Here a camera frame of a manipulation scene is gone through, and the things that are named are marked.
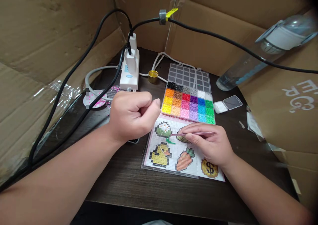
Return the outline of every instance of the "clear plastic container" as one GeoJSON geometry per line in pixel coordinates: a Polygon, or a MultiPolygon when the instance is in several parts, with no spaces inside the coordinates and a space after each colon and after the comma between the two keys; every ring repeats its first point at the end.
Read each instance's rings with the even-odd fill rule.
{"type": "Polygon", "coordinates": [[[224,99],[223,101],[217,101],[213,103],[214,111],[217,114],[227,112],[228,110],[232,110],[234,108],[242,106],[243,103],[237,96],[231,96],[227,99],[224,99]]]}
{"type": "MultiPolygon", "coordinates": [[[[275,61],[287,50],[300,45],[316,29],[317,26],[310,17],[291,16],[255,43],[251,50],[268,61],[275,61]]],[[[267,64],[246,53],[217,80],[216,85],[223,91],[229,91],[266,66],[267,64]]]]}

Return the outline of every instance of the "yellow duck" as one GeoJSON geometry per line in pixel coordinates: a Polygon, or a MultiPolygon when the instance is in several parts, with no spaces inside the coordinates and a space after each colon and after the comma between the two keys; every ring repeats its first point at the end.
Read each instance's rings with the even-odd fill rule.
{"type": "Polygon", "coordinates": [[[156,149],[150,152],[149,159],[155,166],[167,167],[171,158],[170,148],[167,143],[161,142],[156,146],[156,149]]]}

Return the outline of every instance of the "gold cap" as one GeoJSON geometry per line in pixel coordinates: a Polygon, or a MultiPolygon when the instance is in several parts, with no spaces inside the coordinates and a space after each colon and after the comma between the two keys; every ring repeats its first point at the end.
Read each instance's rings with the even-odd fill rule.
{"type": "Polygon", "coordinates": [[[155,71],[155,70],[150,70],[149,73],[148,73],[148,81],[151,82],[151,83],[155,83],[158,79],[158,72],[155,71]]]}

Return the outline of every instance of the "plastic water bottle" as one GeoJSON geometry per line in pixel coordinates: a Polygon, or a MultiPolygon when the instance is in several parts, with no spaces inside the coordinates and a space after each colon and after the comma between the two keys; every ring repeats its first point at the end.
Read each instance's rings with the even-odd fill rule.
{"type": "MultiPolygon", "coordinates": [[[[317,35],[315,22],[308,16],[295,15],[273,25],[255,42],[251,51],[274,61],[286,51],[311,40],[317,35]]],[[[246,53],[216,82],[219,89],[229,91],[267,66],[246,53]]]]}

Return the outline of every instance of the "fingernail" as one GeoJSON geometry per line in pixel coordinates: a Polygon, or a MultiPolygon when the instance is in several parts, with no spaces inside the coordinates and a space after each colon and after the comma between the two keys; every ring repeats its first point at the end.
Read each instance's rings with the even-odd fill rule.
{"type": "Polygon", "coordinates": [[[154,100],[160,106],[160,98],[154,100]]]}

